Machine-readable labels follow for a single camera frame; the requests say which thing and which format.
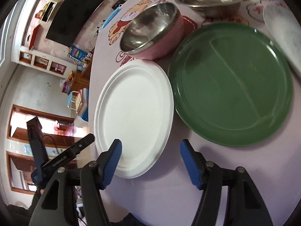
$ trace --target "cartoon bear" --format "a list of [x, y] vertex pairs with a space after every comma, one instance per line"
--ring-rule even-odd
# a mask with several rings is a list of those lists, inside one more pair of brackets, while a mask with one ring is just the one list
[[120, 37], [120, 34], [124, 32], [132, 19], [143, 12], [151, 2], [152, 0], [141, 0], [138, 4], [127, 10], [127, 12], [121, 17], [121, 19], [116, 22], [109, 30], [110, 45], [117, 41], [117, 39]]

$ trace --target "green round plate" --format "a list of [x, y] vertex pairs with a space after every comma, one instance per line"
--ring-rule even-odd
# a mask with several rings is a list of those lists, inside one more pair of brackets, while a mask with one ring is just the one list
[[293, 96], [284, 55], [264, 34], [237, 23], [193, 32], [175, 52], [168, 77], [181, 119], [226, 146], [249, 145], [276, 132]]

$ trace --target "plate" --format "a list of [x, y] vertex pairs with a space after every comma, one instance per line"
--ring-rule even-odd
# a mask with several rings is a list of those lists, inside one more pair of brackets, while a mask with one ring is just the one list
[[97, 102], [94, 135], [99, 153], [122, 142], [115, 175], [135, 178], [159, 159], [173, 122], [173, 92], [162, 68], [133, 60], [106, 82]]
[[276, 4], [265, 7], [263, 19], [291, 66], [301, 77], [301, 27], [297, 19], [291, 11]]
[[193, 32], [176, 50], [168, 77], [181, 119], [225, 146], [269, 137], [285, 120], [293, 95], [284, 55], [264, 34], [237, 23]]

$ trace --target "stack of books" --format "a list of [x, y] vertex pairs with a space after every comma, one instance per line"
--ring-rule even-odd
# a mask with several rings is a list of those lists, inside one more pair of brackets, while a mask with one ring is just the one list
[[88, 108], [89, 90], [87, 88], [81, 89], [75, 99], [76, 112], [82, 116]]

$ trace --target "shelf compartment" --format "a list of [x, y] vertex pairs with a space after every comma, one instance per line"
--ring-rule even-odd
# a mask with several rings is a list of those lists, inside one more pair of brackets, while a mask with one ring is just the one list
[[32, 57], [33, 57], [32, 54], [20, 51], [20, 56], [19, 56], [20, 61], [27, 64], [31, 64]]
[[35, 56], [35, 60], [33, 62], [33, 65], [42, 69], [47, 69], [49, 60], [48, 59], [44, 59], [38, 56]]
[[67, 66], [65, 66], [65, 65], [62, 65], [62, 64], [59, 64], [56, 62], [52, 62], [49, 70], [51, 72], [57, 73], [59, 75], [64, 75], [66, 68], [67, 68]]

